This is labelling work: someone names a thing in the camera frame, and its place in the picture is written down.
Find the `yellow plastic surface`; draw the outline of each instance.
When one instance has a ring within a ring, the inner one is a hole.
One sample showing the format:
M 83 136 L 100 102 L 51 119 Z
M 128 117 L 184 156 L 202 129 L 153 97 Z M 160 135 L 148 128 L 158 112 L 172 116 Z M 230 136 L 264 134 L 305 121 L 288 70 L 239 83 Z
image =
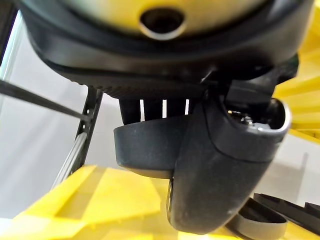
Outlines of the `yellow plastic surface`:
M 320 0 L 315 1 L 314 18 L 299 51 L 296 78 L 277 86 L 274 96 L 286 102 L 293 114 L 292 134 L 319 143 L 320 139 Z
M 225 228 L 178 232 L 167 220 L 169 181 L 85 166 L 22 212 L 0 240 L 239 240 Z M 320 240 L 290 223 L 282 240 Z

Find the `yellow object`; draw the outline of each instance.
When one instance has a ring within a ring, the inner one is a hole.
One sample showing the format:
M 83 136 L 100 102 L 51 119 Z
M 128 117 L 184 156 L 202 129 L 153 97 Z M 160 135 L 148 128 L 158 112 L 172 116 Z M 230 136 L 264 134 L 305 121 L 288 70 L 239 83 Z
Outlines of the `yellow object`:
M 139 34 L 141 15 L 170 8 L 184 15 L 184 34 L 205 32 L 241 18 L 267 0 L 63 0 L 79 13 L 116 28 Z
M 293 114 L 295 136 L 319 143 L 320 139 L 320 0 L 315 1 L 314 19 L 299 51 L 296 78 L 277 86 L 274 97 L 287 103 Z
M 178 232 L 167 220 L 169 181 L 85 166 L 22 212 L 0 240 L 239 240 Z M 320 240 L 290 223 L 283 240 Z

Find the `white wall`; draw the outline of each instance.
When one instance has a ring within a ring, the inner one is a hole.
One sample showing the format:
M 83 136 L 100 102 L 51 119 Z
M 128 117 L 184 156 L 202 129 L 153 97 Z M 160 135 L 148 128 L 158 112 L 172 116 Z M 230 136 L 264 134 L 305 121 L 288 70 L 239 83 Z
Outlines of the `white wall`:
M 86 87 L 59 76 L 33 52 L 23 30 L 10 82 L 81 112 Z M 78 120 L 5 98 L 0 113 L 0 218 L 13 218 L 50 190 L 75 138 Z M 117 167 L 113 129 L 118 100 L 103 97 L 87 164 Z M 288 136 L 256 192 L 320 205 L 320 146 Z
M 287 135 L 255 192 L 320 205 L 320 145 Z

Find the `circular opening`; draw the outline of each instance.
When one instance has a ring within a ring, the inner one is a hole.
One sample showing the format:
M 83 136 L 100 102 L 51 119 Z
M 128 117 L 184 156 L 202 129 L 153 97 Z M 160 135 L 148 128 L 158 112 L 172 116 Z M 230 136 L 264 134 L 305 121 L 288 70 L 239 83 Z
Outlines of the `circular opening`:
M 184 15 L 171 8 L 155 8 L 140 17 L 141 31 L 149 38 L 170 40 L 183 32 Z

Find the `metal frame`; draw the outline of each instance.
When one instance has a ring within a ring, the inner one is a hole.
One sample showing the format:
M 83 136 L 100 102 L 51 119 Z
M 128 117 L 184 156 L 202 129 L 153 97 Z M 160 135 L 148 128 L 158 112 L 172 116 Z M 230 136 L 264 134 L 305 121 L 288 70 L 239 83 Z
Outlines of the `metal frame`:
M 42 96 L 0 79 L 0 94 L 23 100 L 59 113 L 67 114 L 80 119 L 74 144 L 56 177 L 52 188 L 63 182 L 69 175 L 81 168 L 86 161 L 92 135 L 94 133 L 103 92 L 93 87 L 88 88 L 82 114 Z

